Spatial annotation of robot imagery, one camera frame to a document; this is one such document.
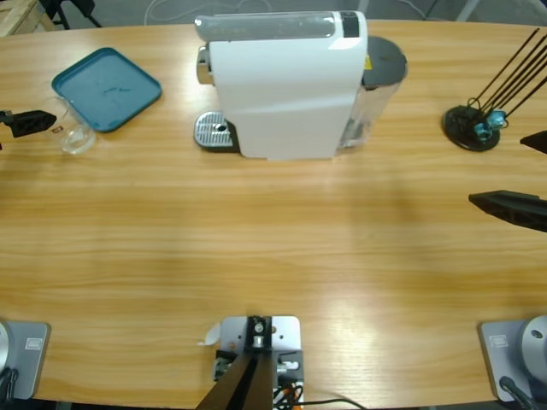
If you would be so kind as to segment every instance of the white label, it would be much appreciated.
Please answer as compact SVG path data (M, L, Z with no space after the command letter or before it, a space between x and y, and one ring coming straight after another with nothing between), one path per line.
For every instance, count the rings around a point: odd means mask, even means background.
M493 348L507 348L509 343L505 335L490 336L490 345Z
M40 350L42 348L42 343L44 339L39 339L37 337L29 337L25 343L25 350Z

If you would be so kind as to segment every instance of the floor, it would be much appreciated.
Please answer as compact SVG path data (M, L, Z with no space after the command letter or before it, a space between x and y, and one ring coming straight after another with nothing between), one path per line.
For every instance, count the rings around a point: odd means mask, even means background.
M151 0L95 0L95 18L103 26L140 26ZM291 10L355 9L359 0L155 0L147 23L191 23L199 14L252 13ZM438 0L430 17L454 20L466 0ZM412 0L412 4L426 12L433 0ZM72 28L91 28L93 25L70 3L63 9ZM420 20L421 16L406 0L369 0L369 19ZM547 7L540 0L481 0L469 21L527 24L547 26Z

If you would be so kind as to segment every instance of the blue plastic tray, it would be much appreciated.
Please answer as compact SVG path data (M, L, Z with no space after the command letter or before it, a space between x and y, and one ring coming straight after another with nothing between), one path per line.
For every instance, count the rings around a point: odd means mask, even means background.
M118 51L94 51L51 82L91 128L113 131L162 94L162 87Z

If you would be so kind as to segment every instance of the clear glass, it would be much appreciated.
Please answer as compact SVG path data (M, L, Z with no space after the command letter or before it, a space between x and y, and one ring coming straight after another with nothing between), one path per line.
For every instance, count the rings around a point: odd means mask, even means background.
M63 98L47 98L38 109L57 117L55 124L46 130L45 134L55 141L62 151L72 155L81 154L95 143L95 132L79 118Z

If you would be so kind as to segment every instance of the wooden table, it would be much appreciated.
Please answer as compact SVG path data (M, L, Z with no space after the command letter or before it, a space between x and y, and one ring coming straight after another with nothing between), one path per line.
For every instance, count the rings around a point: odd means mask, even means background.
M0 40L3 108L36 108L57 73L103 46L164 90L84 155L40 135L0 152L0 314L53 330L38 397L194 407L213 384L214 349L197 346L210 326L284 313L302 321L308 398L492 399L476 327L547 311L547 237L467 197L547 197L547 158L519 145L546 128L547 91L483 154L453 145L439 120L531 30L370 22L402 47L408 78L363 149L290 162L194 144L194 120L216 100L197 82L191 26Z

